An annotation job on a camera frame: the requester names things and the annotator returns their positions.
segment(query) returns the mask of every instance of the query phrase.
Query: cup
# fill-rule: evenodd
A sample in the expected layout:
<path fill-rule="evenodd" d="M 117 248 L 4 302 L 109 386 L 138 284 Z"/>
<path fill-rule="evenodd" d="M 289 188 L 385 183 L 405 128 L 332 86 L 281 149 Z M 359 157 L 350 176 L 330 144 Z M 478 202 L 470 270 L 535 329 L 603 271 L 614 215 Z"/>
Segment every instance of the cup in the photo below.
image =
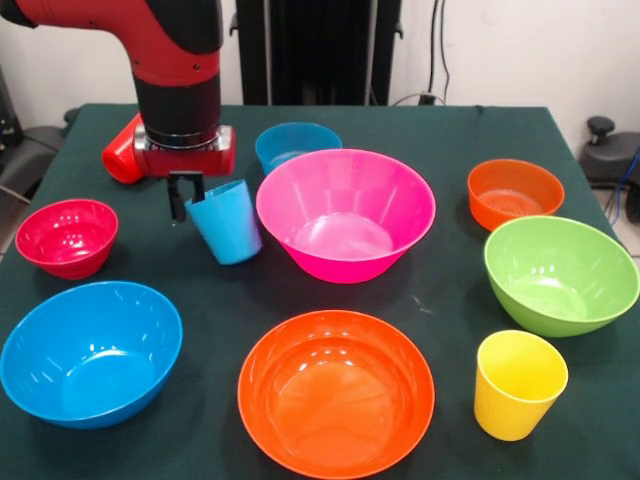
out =
<path fill-rule="evenodd" d="M 476 420 L 492 437 L 521 440 L 568 381 L 567 364 L 549 342 L 519 330 L 496 332 L 478 349 Z"/>
<path fill-rule="evenodd" d="M 141 123 L 142 118 L 138 113 L 102 151 L 104 168 L 120 183 L 129 185 L 143 177 L 133 154 L 133 135 Z"/>
<path fill-rule="evenodd" d="M 327 127 L 307 122 L 281 123 L 256 140 L 256 154 L 265 175 L 303 153 L 333 148 L 342 148 L 340 137 Z"/>
<path fill-rule="evenodd" d="M 244 180 L 209 190 L 204 200 L 196 203 L 189 200 L 185 207 L 220 264 L 248 260 L 262 248 Z"/>

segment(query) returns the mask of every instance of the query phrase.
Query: pink bowl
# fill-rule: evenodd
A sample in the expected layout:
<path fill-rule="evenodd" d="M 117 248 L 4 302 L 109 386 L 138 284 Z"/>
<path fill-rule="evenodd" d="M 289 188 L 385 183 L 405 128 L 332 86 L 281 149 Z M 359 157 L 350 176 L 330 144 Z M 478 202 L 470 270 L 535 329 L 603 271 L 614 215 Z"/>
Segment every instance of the pink bowl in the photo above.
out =
<path fill-rule="evenodd" d="M 16 233 L 16 248 L 56 277 L 79 280 L 100 270 L 118 232 L 118 216 L 104 203 L 73 199 L 31 214 Z"/>
<path fill-rule="evenodd" d="M 427 182 L 391 157 L 321 150 L 277 167 L 260 185 L 258 216 L 316 278 L 358 283 L 382 274 L 431 228 Z"/>

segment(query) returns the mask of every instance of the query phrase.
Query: green cloth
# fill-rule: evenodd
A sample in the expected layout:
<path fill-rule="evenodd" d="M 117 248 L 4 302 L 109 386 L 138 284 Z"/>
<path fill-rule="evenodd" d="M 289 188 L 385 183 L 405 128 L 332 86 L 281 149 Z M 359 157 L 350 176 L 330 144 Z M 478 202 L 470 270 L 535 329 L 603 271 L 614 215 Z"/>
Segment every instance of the green cloth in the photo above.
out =
<path fill-rule="evenodd" d="M 70 197 L 112 205 L 120 217 L 117 243 L 103 269 L 87 281 L 131 280 L 165 293 L 182 315 L 182 352 L 160 396 L 130 421 L 105 430 L 46 424 L 0 394 L 0 478 L 299 478 L 247 435 L 236 404 L 237 377 L 253 344 L 273 326 L 331 308 L 397 326 L 417 344 L 434 375 L 436 408 L 425 437 L 376 478 L 638 478 L 637 308 L 595 333 L 552 340 L 569 365 L 569 385 L 529 438 L 494 440 L 473 416 L 477 347 L 492 332 L 517 328 L 484 270 L 487 232 L 467 205 L 473 165 L 495 157 L 539 163 L 565 185 L 560 215 L 612 233 L 546 109 L 225 107 L 223 121 L 238 137 L 233 178 L 246 178 L 253 195 L 262 179 L 254 142 L 269 126 L 290 120 L 324 124 L 345 146 L 398 158 L 431 184 L 438 213 L 429 234 L 381 277 L 349 286 L 308 276 L 264 231 L 256 258 L 219 266 L 192 223 L 171 226 L 163 181 L 124 186 L 104 171 L 102 148 L 133 114 L 131 106 L 84 107 L 30 211 Z M 211 179 L 208 185 L 226 181 Z M 0 341 L 40 302 L 77 284 L 43 273 L 12 247 L 0 263 Z"/>

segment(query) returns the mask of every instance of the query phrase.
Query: blue bowl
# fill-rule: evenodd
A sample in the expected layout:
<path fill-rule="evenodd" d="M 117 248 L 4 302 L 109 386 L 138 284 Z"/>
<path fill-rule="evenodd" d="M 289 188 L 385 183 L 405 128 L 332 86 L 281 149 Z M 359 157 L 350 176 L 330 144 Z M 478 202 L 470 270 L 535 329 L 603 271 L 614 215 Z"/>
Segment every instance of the blue bowl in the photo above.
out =
<path fill-rule="evenodd" d="M 11 332 L 2 386 L 25 412 L 69 428 L 101 428 L 142 410 L 167 381 L 182 322 L 161 293 L 129 282 L 62 292 Z"/>
<path fill-rule="evenodd" d="M 303 153 L 342 148 L 340 137 L 315 123 L 281 123 L 265 130 L 256 141 L 256 154 L 265 175 Z"/>

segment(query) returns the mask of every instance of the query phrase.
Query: bowl rim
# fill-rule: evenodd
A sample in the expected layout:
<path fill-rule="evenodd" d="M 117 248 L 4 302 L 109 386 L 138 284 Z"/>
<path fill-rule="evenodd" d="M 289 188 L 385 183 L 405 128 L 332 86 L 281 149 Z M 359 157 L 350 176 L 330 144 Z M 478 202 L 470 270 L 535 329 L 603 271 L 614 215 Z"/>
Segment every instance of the bowl rim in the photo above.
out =
<path fill-rule="evenodd" d="M 342 143 L 342 139 L 340 138 L 340 135 L 338 135 L 334 130 L 332 130 L 331 128 L 327 127 L 326 125 L 322 125 L 320 123 L 315 123 L 315 122 L 302 122 L 302 121 L 282 122 L 282 123 L 278 123 L 276 125 L 270 126 L 266 130 L 264 130 L 260 135 L 258 135 L 258 138 L 256 139 L 256 143 L 254 144 L 254 150 L 255 150 L 256 155 L 258 156 L 258 158 L 262 158 L 262 155 L 260 155 L 260 152 L 258 151 L 258 149 L 262 146 L 262 144 L 265 142 L 265 139 L 269 135 L 273 134 L 273 132 L 275 132 L 277 130 L 282 130 L 282 129 L 293 127 L 293 126 L 296 126 L 296 127 L 297 126 L 309 126 L 309 127 L 313 127 L 313 128 L 316 128 L 316 129 L 324 130 L 326 133 L 331 134 L 333 136 L 333 140 L 336 140 L 337 141 L 336 143 L 340 144 L 339 148 L 342 148 L 343 143 Z"/>
<path fill-rule="evenodd" d="M 307 157 L 309 157 L 309 156 L 326 155 L 327 153 L 349 153 L 349 152 L 351 152 L 351 153 L 354 153 L 354 152 L 355 153 L 366 153 L 367 155 L 374 155 L 374 156 L 377 156 L 377 157 L 384 158 L 385 160 L 398 165 L 402 170 L 404 170 L 409 175 L 414 177 L 419 183 L 421 183 L 426 188 L 427 196 L 429 197 L 429 201 L 431 202 L 432 209 L 431 209 L 431 215 L 430 215 L 429 219 L 427 220 L 427 222 L 425 224 L 425 227 L 422 229 L 422 231 L 413 240 L 411 240 L 410 242 L 405 243 L 404 245 L 402 245 L 400 247 L 394 248 L 391 252 L 385 253 L 383 255 L 376 255 L 376 256 L 371 256 L 371 257 L 367 257 L 367 258 L 356 258 L 356 259 L 335 258 L 335 257 L 318 255 L 317 253 L 310 252 L 308 249 L 301 249 L 299 247 L 296 247 L 295 245 L 291 245 L 291 243 L 283 241 L 280 238 L 279 235 L 274 234 L 273 231 L 269 228 L 269 225 L 267 225 L 266 222 L 263 220 L 263 217 L 262 217 L 262 214 L 261 214 L 262 204 L 264 203 L 264 201 L 262 200 L 262 198 L 263 198 L 262 196 L 264 195 L 263 187 L 267 182 L 269 182 L 269 178 L 272 176 L 272 174 L 276 170 L 280 169 L 281 167 L 284 167 L 285 165 L 291 164 L 292 162 L 305 161 L 307 159 Z M 407 250 L 409 250 L 414 245 L 416 245 L 420 240 L 422 240 L 427 235 L 427 233 L 429 233 L 429 230 L 431 230 L 431 228 L 433 227 L 433 224 L 435 223 L 436 215 L 437 215 L 437 212 L 438 212 L 438 205 L 437 205 L 437 202 L 436 202 L 435 194 L 433 193 L 433 189 L 429 185 L 429 182 L 427 182 L 427 180 L 422 175 L 420 175 L 416 170 L 411 168 L 406 163 L 401 162 L 400 160 L 397 160 L 397 159 L 395 159 L 393 157 L 390 157 L 389 155 L 385 155 L 383 153 L 374 152 L 374 151 L 371 151 L 371 150 L 364 150 L 364 149 L 359 149 L 359 148 L 331 148 L 331 149 L 327 149 L 327 150 L 317 150 L 315 152 L 304 153 L 304 154 L 299 155 L 299 156 L 297 156 L 295 158 L 292 158 L 291 160 L 288 160 L 287 162 L 285 162 L 285 163 L 279 165 L 278 167 L 276 167 L 273 170 L 273 172 L 271 172 L 262 181 L 262 183 L 260 184 L 260 187 L 258 188 L 258 193 L 256 194 L 256 211 L 258 213 L 258 218 L 260 219 L 260 223 L 262 223 L 264 228 L 271 234 L 271 236 L 273 236 L 276 240 L 278 240 L 278 242 L 281 243 L 282 245 L 286 245 L 288 248 L 291 248 L 291 249 L 295 250 L 296 252 L 300 252 L 300 253 L 303 253 L 305 255 L 309 255 L 310 257 L 319 258 L 319 259 L 322 259 L 322 260 L 330 260 L 330 261 L 333 261 L 333 262 L 343 262 L 343 263 L 360 263 L 360 262 L 370 262 L 370 261 L 374 261 L 374 260 L 381 260 L 381 259 L 385 259 L 385 258 L 390 258 L 390 257 L 393 257 L 395 255 L 402 254 L 402 253 L 406 252 Z"/>
<path fill-rule="evenodd" d="M 344 310 L 344 309 L 312 310 L 310 312 L 301 313 L 299 315 L 291 317 L 291 318 L 289 318 L 289 319 L 287 319 L 287 320 L 285 320 L 285 321 L 283 321 L 281 323 L 278 323 L 273 328 L 270 328 L 264 335 L 262 335 L 260 337 L 260 339 L 253 345 L 253 347 L 251 347 L 251 350 L 249 351 L 249 353 L 245 357 L 244 361 L 242 362 L 242 368 L 240 369 L 240 373 L 238 374 L 238 386 L 237 386 L 237 389 L 236 389 L 236 403 L 238 405 L 238 410 L 240 412 L 240 418 L 242 419 L 242 424 L 244 425 L 245 431 L 249 434 L 249 436 L 251 437 L 253 442 L 260 448 L 260 450 L 265 455 L 267 455 L 269 458 L 271 458 L 273 461 L 275 461 L 278 465 L 281 465 L 281 466 L 283 466 L 283 467 L 285 467 L 285 468 L 287 468 L 287 469 L 289 469 L 289 470 L 291 470 L 291 471 L 293 471 L 295 473 L 298 473 L 298 474 L 304 475 L 304 476 L 310 476 L 309 472 L 304 472 L 302 469 L 299 469 L 297 467 L 292 467 L 292 466 L 288 465 L 287 462 L 281 461 L 282 459 L 276 458 L 276 455 L 272 455 L 271 452 L 267 451 L 267 449 L 264 448 L 263 443 L 258 438 L 256 438 L 255 433 L 247 425 L 247 419 L 246 419 L 247 416 L 246 416 L 246 413 L 245 413 L 244 409 L 242 408 L 242 403 L 240 401 L 240 398 L 243 396 L 242 395 L 241 385 L 242 385 L 242 379 L 244 377 L 246 377 L 246 375 L 247 375 L 246 372 L 247 372 L 247 368 L 248 368 L 248 365 L 249 365 L 249 361 L 254 356 L 254 352 L 258 349 L 258 347 L 264 341 L 266 341 L 266 339 L 268 337 L 270 337 L 273 334 L 277 333 L 278 330 L 280 330 L 281 328 L 285 327 L 289 323 L 300 322 L 300 321 L 302 321 L 303 319 L 305 319 L 307 317 L 315 316 L 315 315 L 318 315 L 318 314 L 324 314 L 324 313 L 342 313 L 342 314 L 355 315 L 355 316 L 357 316 L 359 318 L 366 318 L 368 321 L 372 321 L 374 323 L 381 324 L 385 328 L 389 328 L 391 331 L 393 331 L 398 336 L 400 336 L 400 338 L 402 338 L 406 342 L 406 344 L 409 346 L 409 348 L 415 350 L 415 352 L 418 354 L 418 357 L 420 359 L 420 365 L 424 366 L 425 371 L 427 373 L 428 387 L 430 388 L 430 390 L 432 392 L 432 396 L 433 396 L 433 401 L 431 402 L 431 408 L 427 412 L 427 416 L 426 416 L 426 421 L 425 421 L 424 427 L 420 430 L 419 435 L 416 435 L 416 439 L 410 442 L 410 444 L 408 445 L 408 447 L 406 449 L 406 452 L 402 456 L 400 456 L 399 458 L 396 458 L 395 460 L 393 460 L 391 462 L 386 462 L 383 466 L 375 468 L 371 472 L 367 472 L 366 474 L 363 474 L 363 475 L 358 475 L 357 477 L 353 477 L 352 475 L 349 475 L 349 476 L 345 476 L 345 475 L 328 475 L 328 476 L 322 476 L 322 477 L 317 477 L 317 478 L 324 478 L 326 480 L 347 480 L 347 479 L 351 479 L 351 478 L 361 478 L 361 477 L 365 477 L 365 476 L 369 477 L 371 475 L 375 475 L 377 473 L 380 473 L 380 472 L 382 472 L 384 470 L 387 470 L 388 468 L 391 468 L 392 466 L 396 465 L 403 458 L 407 457 L 416 448 L 416 446 L 422 441 L 422 439 L 424 438 L 425 434 L 427 433 L 427 430 L 429 429 L 429 425 L 431 425 L 431 422 L 433 420 L 433 413 L 435 411 L 435 405 L 436 405 L 435 381 L 433 379 L 433 373 L 431 372 L 431 368 L 429 367 L 429 363 L 427 362 L 427 359 L 425 358 L 424 354 L 422 353 L 420 348 L 413 342 L 413 340 L 411 340 L 411 338 L 409 338 L 408 335 L 403 333 L 395 325 L 392 325 L 391 323 L 386 322 L 385 320 L 382 320 L 381 318 L 374 317 L 373 315 L 368 315 L 366 313 L 357 312 L 355 310 Z"/>
<path fill-rule="evenodd" d="M 566 197 L 566 192 L 564 189 L 564 185 L 562 184 L 562 182 L 560 181 L 560 179 L 558 177 L 556 177 L 550 170 L 527 160 L 521 160 L 518 158 L 491 158 L 489 160 L 485 160 L 484 162 L 478 163 L 477 165 L 475 165 L 471 171 L 469 172 L 469 175 L 467 176 L 467 190 L 469 191 L 469 195 L 479 204 L 481 204 L 482 206 L 484 206 L 485 208 L 488 208 L 489 210 L 491 210 L 492 212 L 495 213 L 499 213 L 501 215 L 504 215 L 508 218 L 521 218 L 523 216 L 535 216 L 535 215 L 514 215 L 512 213 L 507 213 L 507 212 L 503 212 L 502 210 L 498 210 L 496 208 L 493 208 L 491 205 L 483 202 L 480 199 L 480 194 L 478 192 L 476 192 L 476 190 L 474 190 L 471 187 L 471 179 L 472 177 L 474 177 L 475 175 L 478 174 L 478 172 L 480 170 L 482 170 L 483 168 L 489 166 L 489 165 L 493 165 L 493 164 L 511 164 L 511 165 L 520 165 L 520 166 L 526 166 L 527 168 L 532 168 L 534 170 L 538 170 L 539 172 L 542 172 L 545 174 L 545 177 L 547 177 L 547 179 L 553 183 L 556 187 L 560 187 L 560 200 L 557 202 L 557 204 L 550 209 L 547 209 L 547 211 L 542 212 L 539 215 L 551 215 L 555 212 L 558 211 L 558 209 L 562 206 L 562 204 L 564 203 L 565 197 Z"/>
<path fill-rule="evenodd" d="M 491 243 L 493 241 L 493 239 L 495 238 L 496 235 L 499 235 L 503 229 L 507 229 L 510 228 L 511 225 L 516 224 L 516 223 L 520 223 L 520 222 L 531 222 L 531 221 L 540 221 L 543 220 L 545 222 L 559 222 L 559 223 L 565 223 L 565 224 L 569 224 L 569 225 L 573 225 L 577 228 L 581 228 L 583 230 L 592 232 L 593 234 L 600 236 L 602 238 L 605 239 L 605 241 L 609 242 L 609 244 L 611 244 L 611 246 L 613 246 L 613 248 L 617 249 L 620 253 L 623 254 L 623 256 L 627 259 L 627 263 L 630 265 L 633 265 L 634 269 L 633 271 L 635 272 L 635 294 L 633 295 L 633 298 L 631 301 L 629 301 L 629 303 L 621 309 L 618 309 L 618 311 L 616 313 L 613 313 L 611 315 L 605 315 L 605 316 L 600 316 L 600 317 L 593 317 L 593 318 L 586 318 L 584 320 L 576 320 L 573 318 L 568 318 L 565 316 L 558 316 L 558 315 L 549 315 L 543 312 L 540 312 L 532 307 L 530 307 L 529 305 L 522 303 L 518 298 L 514 297 L 513 295 L 511 295 L 509 293 L 508 288 L 505 286 L 504 282 L 501 282 L 497 279 L 495 272 L 493 271 L 492 267 L 491 267 L 491 262 L 489 262 L 489 248 L 491 246 Z M 537 314 L 540 315 L 544 315 L 547 318 L 553 319 L 553 320 L 557 320 L 560 322 L 567 322 L 567 323 L 571 323 L 571 324 L 582 324 L 582 325 L 590 325 L 590 324 L 596 324 L 596 323 L 602 323 L 602 322 L 609 322 L 611 320 L 616 319 L 617 317 L 619 317 L 620 315 L 624 314 L 625 312 L 627 312 L 631 307 L 633 307 L 633 305 L 638 301 L 638 297 L 640 296 L 640 272 L 638 271 L 638 268 L 635 264 L 635 262 L 633 261 L 633 258 L 631 258 L 631 255 L 629 255 L 629 252 L 617 241 L 615 241 L 611 236 L 607 235 L 606 233 L 604 233 L 603 231 L 588 225 L 586 223 L 580 222 L 578 220 L 574 220 L 572 218 L 566 218 L 566 217 L 558 217 L 558 216 L 552 216 L 552 215 L 529 215 L 529 216 L 525 216 L 525 217 L 518 217 L 514 220 L 510 220 L 508 222 L 503 223 L 502 225 L 500 225 L 498 228 L 496 228 L 493 232 L 491 232 L 491 234 L 489 235 L 489 238 L 487 238 L 487 241 L 485 242 L 484 245 L 484 252 L 483 252 L 483 257 L 484 257 L 484 264 L 485 264 L 485 268 L 487 269 L 487 272 L 489 273 L 489 276 L 491 278 L 491 280 L 493 282 L 496 283 L 496 285 L 498 285 L 498 287 L 500 287 L 500 289 L 502 289 L 508 296 L 509 298 L 516 302 L 518 305 L 525 307 L 529 310 L 531 310 L 532 312 L 536 312 Z"/>
<path fill-rule="evenodd" d="M 41 213 L 44 212 L 46 210 L 49 210 L 52 207 L 55 206 L 59 206 L 59 205 L 63 205 L 65 203 L 76 203 L 76 202 L 82 202 L 82 203 L 90 203 L 93 205 L 99 205 L 101 207 L 104 207 L 114 218 L 116 225 L 115 228 L 113 229 L 113 232 L 111 232 L 111 235 L 109 236 L 109 240 L 107 242 L 104 243 L 104 245 L 102 245 L 100 248 L 98 248 L 97 250 L 95 250 L 94 252 L 92 252 L 91 254 L 85 256 L 85 257 L 80 257 L 80 258 L 74 258 L 71 260 L 65 260 L 62 262 L 46 262 L 46 261 L 42 261 L 39 260 L 31 255 L 27 255 L 24 250 L 22 248 L 20 248 L 20 244 L 18 242 L 18 238 L 22 236 L 22 230 L 23 228 L 26 228 L 25 226 L 27 225 L 27 223 L 29 223 L 29 221 L 33 220 L 33 218 Z M 29 262 L 38 265 L 38 266 L 42 266 L 42 267 L 64 267 L 64 266 L 69 266 L 69 265 L 74 265 L 83 261 L 86 261 L 89 258 L 95 257 L 96 255 L 98 255 L 99 253 L 103 252 L 104 250 L 106 250 L 107 248 L 109 248 L 113 242 L 116 239 L 116 236 L 118 235 L 118 230 L 120 228 L 120 220 L 118 219 L 118 214 L 116 213 L 116 211 L 111 208 L 109 205 L 107 205 L 104 202 L 101 202 L 99 200 L 94 200 L 92 198 L 68 198 L 66 200 L 60 200 L 59 202 L 54 202 L 54 203 L 50 203 L 48 205 L 45 205 L 39 209 L 37 209 L 35 212 L 32 212 L 27 218 L 25 218 L 22 223 L 20 224 L 20 227 L 18 227 L 18 230 L 16 231 L 15 234 L 15 238 L 13 243 L 16 246 L 16 250 L 18 250 L 18 253 L 20 255 L 22 255 L 23 258 L 25 258 L 26 260 L 28 260 Z"/>
<path fill-rule="evenodd" d="M 152 295 L 156 295 L 157 297 L 159 297 L 163 302 L 166 303 L 166 305 L 169 307 L 169 310 L 172 313 L 173 318 L 175 318 L 177 320 L 177 327 L 178 327 L 178 341 L 176 344 L 176 349 L 173 352 L 172 356 L 171 356 L 171 361 L 167 364 L 167 367 L 159 374 L 156 376 L 155 381 L 153 382 L 153 384 L 147 388 L 143 393 L 141 393 L 140 395 L 138 395 L 137 397 L 127 401 L 126 403 L 123 403 L 122 405 L 119 405 L 117 407 L 113 407 L 110 410 L 107 410 L 105 412 L 102 413 L 97 413 L 95 415 L 89 415 L 86 417 L 78 417 L 78 418 L 72 418 L 72 417 L 55 417 L 55 416 L 47 416 L 47 415 L 41 415 L 37 412 L 35 412 L 33 409 L 27 408 L 25 407 L 25 405 L 19 401 L 17 399 L 17 397 L 14 395 L 14 392 L 10 389 L 7 388 L 7 384 L 6 384 L 6 380 L 5 380 L 5 364 L 7 361 L 7 345 L 9 345 L 10 342 L 13 341 L 14 337 L 18 334 L 18 331 L 20 330 L 20 327 L 22 327 L 28 320 L 29 318 L 31 318 L 37 311 L 39 311 L 42 308 L 45 308 L 45 306 L 50 303 L 53 302 L 54 300 L 60 298 L 60 297 L 64 297 L 67 295 L 75 295 L 78 292 L 85 290 L 85 289 L 93 289 L 93 288 L 102 288 L 105 285 L 127 285 L 127 286 L 133 286 L 136 287 L 138 289 L 141 289 L 145 292 L 149 292 Z M 20 320 L 20 322 L 18 322 L 18 324 L 13 327 L 13 329 L 11 330 L 11 333 L 9 334 L 9 336 L 7 337 L 7 340 L 5 341 L 4 345 L 2 346 L 2 354 L 0 354 L 0 383 L 2 384 L 2 388 L 4 389 L 5 393 L 7 394 L 7 396 L 11 399 L 11 401 L 17 405 L 21 410 L 23 410 L 24 412 L 28 413 L 29 415 L 32 415 L 34 417 L 40 418 L 44 421 L 47 422 L 52 422 L 52 423 L 59 423 L 59 424 L 75 424 L 75 423 L 82 423 L 82 422 L 88 422 L 91 420 L 96 420 L 99 418 L 103 418 L 103 417 L 107 417 L 119 410 L 123 410 L 126 407 L 128 407 L 129 405 L 134 404 L 135 402 L 139 401 L 140 399 L 144 398 L 146 395 L 149 394 L 149 392 L 152 392 L 155 388 L 158 387 L 158 385 L 160 385 L 169 375 L 169 373 L 171 372 L 171 370 L 173 369 L 176 360 L 178 359 L 178 356 L 180 355 L 180 351 L 182 349 L 182 341 L 183 341 L 183 328 L 182 328 L 182 318 L 180 317 L 180 312 L 178 312 L 178 309 L 176 308 L 176 306 L 173 304 L 173 302 L 171 302 L 171 300 L 169 300 L 167 298 L 166 295 L 164 295 L 163 293 L 159 292 L 158 290 L 148 287 L 147 285 L 143 285 L 141 283 L 136 283 L 136 282 L 127 282 L 127 281 L 120 281 L 120 280 L 107 280 L 107 281 L 101 281 L 101 282 L 93 282 L 93 283 L 87 283 L 84 285 L 79 285 L 77 287 L 73 287 L 67 290 L 64 290 L 60 293 L 57 293 L 56 295 L 53 295 L 52 297 L 47 298 L 46 300 L 44 300 L 43 302 L 41 302 L 40 304 L 38 304 L 35 308 L 33 308 L 29 313 L 27 313 L 22 320 Z"/>

